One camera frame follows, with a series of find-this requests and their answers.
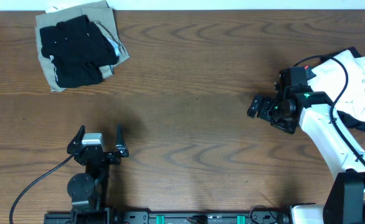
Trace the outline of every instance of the black fabric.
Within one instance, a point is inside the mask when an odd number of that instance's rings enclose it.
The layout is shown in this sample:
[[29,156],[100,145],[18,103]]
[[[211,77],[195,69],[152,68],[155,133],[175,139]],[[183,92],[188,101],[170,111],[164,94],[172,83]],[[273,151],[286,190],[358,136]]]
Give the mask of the black fabric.
[[[335,52],[333,54],[330,54],[330,56],[334,57],[345,50],[349,50],[351,52],[351,54],[354,56],[354,58],[362,57],[362,55],[357,51],[357,49],[355,47],[350,47],[350,48],[344,49],[340,52]],[[328,60],[327,58],[323,58],[321,60],[321,62],[323,63],[327,60]],[[338,114],[339,114],[339,117],[342,120],[343,124],[347,128],[355,128],[360,131],[365,131],[365,122],[359,121],[356,118],[353,118],[350,114],[347,114],[343,111],[338,111]]]
[[115,49],[86,15],[40,29],[41,52],[51,59],[59,87],[102,82],[99,67],[117,63]]

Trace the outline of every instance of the khaki fabric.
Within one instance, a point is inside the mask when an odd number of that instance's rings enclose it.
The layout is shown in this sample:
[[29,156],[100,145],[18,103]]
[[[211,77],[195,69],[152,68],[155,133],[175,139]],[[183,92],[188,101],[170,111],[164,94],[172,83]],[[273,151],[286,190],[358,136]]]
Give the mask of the khaki fabric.
[[121,55],[119,56],[118,62],[111,66],[102,66],[100,71],[102,72],[102,78],[108,78],[113,75],[113,67],[118,66],[125,60],[127,60],[130,55],[128,54],[125,46],[121,43],[117,30],[115,19],[113,17],[112,9],[108,8],[106,1],[99,1],[84,4],[81,6],[75,6],[68,9],[64,9],[58,12],[50,12],[43,15],[36,16],[36,42],[37,42],[37,52],[39,54],[39,62],[43,69],[44,76],[50,85],[51,91],[64,91],[65,88],[61,88],[57,85],[55,81],[54,67],[51,64],[49,58],[43,57],[41,54],[41,37],[40,29],[47,26],[55,26],[58,22],[67,21],[78,16],[87,15],[88,19],[98,26],[102,34],[113,40],[119,45],[119,51]]

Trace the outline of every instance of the wooden table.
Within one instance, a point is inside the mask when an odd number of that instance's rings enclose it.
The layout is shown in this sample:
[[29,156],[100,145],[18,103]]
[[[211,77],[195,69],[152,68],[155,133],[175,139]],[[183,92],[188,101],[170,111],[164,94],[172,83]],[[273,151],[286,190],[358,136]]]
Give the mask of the wooden table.
[[[130,158],[111,170],[109,204],[157,210],[241,210],[324,203],[333,179],[311,139],[246,117],[278,71],[355,46],[365,11],[121,11],[131,58],[103,83],[51,93],[37,59],[35,15],[0,12],[0,223],[18,194],[68,154],[81,124]],[[365,148],[365,133],[353,131]],[[68,211],[70,161],[22,198],[16,223]]]

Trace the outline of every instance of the white cloth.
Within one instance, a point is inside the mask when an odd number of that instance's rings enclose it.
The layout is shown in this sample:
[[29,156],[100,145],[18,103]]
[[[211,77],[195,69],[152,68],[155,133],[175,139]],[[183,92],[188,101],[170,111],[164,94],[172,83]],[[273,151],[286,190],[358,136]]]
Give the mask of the white cloth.
[[[349,75],[347,89],[335,108],[365,122],[365,57],[354,58],[349,50],[345,50],[334,58],[346,67]],[[312,71],[316,77],[309,80],[308,84],[313,91],[324,91],[334,101],[346,81],[343,69],[329,59]]]
[[108,37],[107,37],[107,40],[109,41],[110,44],[112,44],[112,47],[115,49],[116,56],[120,56],[121,53],[120,53],[120,50],[119,50],[119,45],[115,41],[109,39]]

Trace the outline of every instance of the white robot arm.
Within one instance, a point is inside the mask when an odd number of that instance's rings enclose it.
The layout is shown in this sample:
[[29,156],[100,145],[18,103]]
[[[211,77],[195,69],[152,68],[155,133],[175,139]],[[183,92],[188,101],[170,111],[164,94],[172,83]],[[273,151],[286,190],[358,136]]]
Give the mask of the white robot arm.
[[326,93],[312,91],[304,67],[280,71],[275,89],[275,99],[255,96],[247,115],[254,118],[257,114],[290,134],[300,126],[314,141],[335,180],[325,205],[291,206],[291,223],[364,223],[365,150],[340,120],[334,103]]
[[[303,108],[299,121],[301,129],[309,135],[317,146],[332,173],[333,179],[336,178],[338,173],[346,172],[350,169],[356,172],[365,172],[364,165],[358,161],[357,157],[331,124],[329,117],[330,108],[331,106],[328,104],[312,105],[309,108]],[[336,124],[346,136],[346,139],[360,155],[363,155],[365,160],[365,150],[344,126],[336,109],[333,111],[333,115]]]

